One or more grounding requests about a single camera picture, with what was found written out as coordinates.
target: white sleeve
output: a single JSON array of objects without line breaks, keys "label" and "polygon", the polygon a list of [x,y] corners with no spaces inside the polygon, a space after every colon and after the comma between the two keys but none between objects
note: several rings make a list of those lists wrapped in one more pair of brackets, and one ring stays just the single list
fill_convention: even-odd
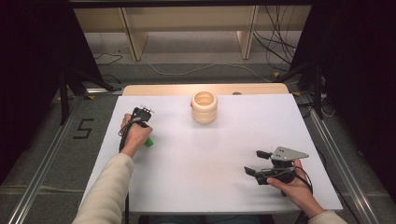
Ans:
[{"label": "white sleeve", "polygon": [[308,221],[309,224],[347,224],[342,218],[337,216],[334,211],[325,211],[319,215],[312,217]]},{"label": "white sleeve", "polygon": [[134,162],[119,153],[111,158],[98,176],[78,210],[73,223],[117,223],[128,193]]}]

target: hand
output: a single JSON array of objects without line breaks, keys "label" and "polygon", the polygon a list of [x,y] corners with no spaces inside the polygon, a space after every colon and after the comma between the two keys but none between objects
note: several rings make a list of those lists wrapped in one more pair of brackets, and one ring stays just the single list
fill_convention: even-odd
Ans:
[{"label": "hand", "polygon": [[[303,169],[300,160],[293,162],[294,166]],[[303,170],[297,168],[295,173],[306,180]],[[289,184],[285,184],[278,179],[268,178],[268,184],[282,190],[288,198],[301,208],[309,218],[315,217],[324,212],[324,209],[318,204],[317,200],[312,195],[309,187],[300,179],[294,178]]]},{"label": "hand", "polygon": [[[128,123],[131,117],[131,114],[124,115],[121,128],[123,128]],[[142,128],[138,124],[134,123],[130,128],[128,135],[126,136],[124,148],[121,150],[121,153],[124,153],[132,158],[136,151],[147,141],[151,132],[151,127]]]}]

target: green object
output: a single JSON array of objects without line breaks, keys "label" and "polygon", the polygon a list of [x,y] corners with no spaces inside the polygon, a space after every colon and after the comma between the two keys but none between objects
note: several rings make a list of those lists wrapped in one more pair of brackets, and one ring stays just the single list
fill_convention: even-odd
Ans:
[{"label": "green object", "polygon": [[148,138],[148,140],[145,142],[146,147],[151,147],[154,145],[154,142],[151,140],[151,138]]}]

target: white table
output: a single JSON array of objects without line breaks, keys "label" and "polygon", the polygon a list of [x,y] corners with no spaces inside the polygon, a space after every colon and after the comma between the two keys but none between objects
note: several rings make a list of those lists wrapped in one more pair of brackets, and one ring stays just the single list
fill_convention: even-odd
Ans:
[{"label": "white table", "polygon": [[309,154],[302,159],[318,202],[340,210],[304,121],[290,94],[218,95],[218,118],[206,125],[191,117],[189,95],[121,96],[86,192],[118,153],[120,121],[135,106],[155,113],[148,124],[154,146],[134,157],[130,211],[140,214],[273,214],[298,211],[278,189],[259,186],[244,166],[272,167],[256,150],[278,146]]}]

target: finger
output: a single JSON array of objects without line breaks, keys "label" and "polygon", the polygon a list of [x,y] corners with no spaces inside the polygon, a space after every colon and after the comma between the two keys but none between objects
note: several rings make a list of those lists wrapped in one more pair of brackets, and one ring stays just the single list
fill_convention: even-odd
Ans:
[{"label": "finger", "polygon": [[131,114],[124,114],[124,119],[128,121],[131,118],[131,116],[132,116]]},{"label": "finger", "polygon": [[134,123],[134,124],[132,125],[132,127],[136,128],[136,129],[143,129],[143,130],[145,130],[145,132],[147,132],[147,133],[151,133],[151,132],[152,132],[152,128],[151,128],[150,126],[148,126],[147,128],[143,128],[143,127],[140,126],[139,124]]},{"label": "finger", "polygon": [[303,165],[301,164],[301,161],[300,161],[300,160],[294,160],[294,161],[293,161],[293,165],[294,165],[295,167],[301,168],[301,169],[297,168],[297,169],[295,170],[295,173],[296,173],[297,175],[299,175],[300,177],[302,177],[304,180],[306,180],[306,176],[305,176],[305,173],[304,173],[304,171],[303,171]]},{"label": "finger", "polygon": [[272,177],[267,179],[267,183],[269,185],[271,185],[272,187],[280,189],[280,190],[284,190],[284,188],[285,188],[285,184],[282,183],[282,181],[272,178]]},{"label": "finger", "polygon": [[131,119],[131,114],[124,114],[124,118],[122,119],[121,128],[123,128],[126,123]]}]

